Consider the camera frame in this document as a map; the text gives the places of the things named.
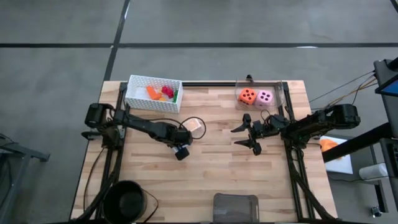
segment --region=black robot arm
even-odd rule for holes
[[[332,129],[352,129],[360,122],[361,118],[355,106],[335,105],[291,122],[281,131],[281,136],[282,139],[291,140],[293,146],[305,149],[310,138],[314,136],[324,135]]]
[[[107,111],[112,119],[107,119]],[[96,128],[103,136],[105,145],[112,144],[118,137],[114,131],[116,126],[126,126],[138,131],[147,133],[152,139],[165,143],[175,151],[178,160],[182,160],[189,155],[187,146],[191,145],[192,134],[183,126],[177,127],[166,122],[152,122],[129,114],[128,111],[116,110],[112,105],[93,103],[88,108],[85,124],[91,128]]]
[[[275,136],[281,133],[282,139],[289,140],[292,146],[305,149],[310,138],[326,134],[332,129],[351,129],[361,122],[356,107],[353,105],[335,105],[325,110],[316,111],[299,121],[289,121],[281,115],[270,115],[264,120],[254,121],[251,126],[249,114],[244,114],[242,126],[231,132],[249,130],[249,139],[237,141],[240,144],[253,149],[255,155],[261,153],[261,146],[256,139]]]

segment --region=black pot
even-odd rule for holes
[[[124,180],[114,184],[106,193],[103,211],[111,224],[128,224],[139,219],[147,208],[147,197],[141,186]]]

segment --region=concrete floor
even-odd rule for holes
[[[0,43],[111,43],[124,0],[0,0]],[[194,1],[132,0],[121,42],[347,42],[398,39],[398,13],[388,0]],[[13,223],[68,219],[87,141],[81,136],[90,103],[98,101],[111,49],[1,49],[0,133],[51,153],[32,161]],[[304,80],[313,99],[395,58],[396,48],[334,49],[119,49],[111,80],[130,74],[180,80]],[[359,85],[314,101],[317,108]],[[386,122],[372,89],[356,100],[362,123],[335,134],[359,135]],[[381,218],[373,187],[333,182],[339,217],[394,223],[395,205]]]

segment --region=butcher block tabletop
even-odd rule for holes
[[[295,118],[304,118],[311,113],[304,82],[287,83]],[[99,102],[116,106],[119,85],[120,82],[104,82]],[[172,118],[178,121],[197,116],[207,126],[205,136],[193,141],[188,147],[190,155],[182,161],[178,161],[173,150],[165,144],[145,133],[127,129],[119,180],[133,180],[159,200],[159,209],[149,222],[212,222],[216,193],[256,195],[260,222],[297,221],[283,141],[280,136],[257,140],[262,147],[259,156],[247,147],[233,144],[248,138],[247,131],[230,132],[242,124],[244,113],[249,113],[253,121],[261,119],[259,111],[237,110],[235,101],[235,87],[184,87],[179,114],[130,111],[142,118]],[[278,113],[277,108],[270,110],[270,113]],[[87,178],[101,150],[101,140],[90,141],[71,218],[83,213]],[[311,191],[326,210],[337,217],[319,146],[309,144],[303,151]],[[103,152],[93,171],[86,206],[100,189],[105,157]],[[146,212],[138,222],[142,222],[155,209],[155,200],[149,195],[147,198]],[[305,211],[301,190],[300,198]]]

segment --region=white basket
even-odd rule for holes
[[[156,90],[162,88],[163,86],[167,86],[173,89],[173,91],[178,90],[177,101],[172,103],[168,101],[152,100],[146,91],[147,86],[152,86]],[[182,94],[182,81],[180,80],[131,75],[129,83],[127,84],[125,100],[131,108],[154,110],[167,113],[179,113]]]

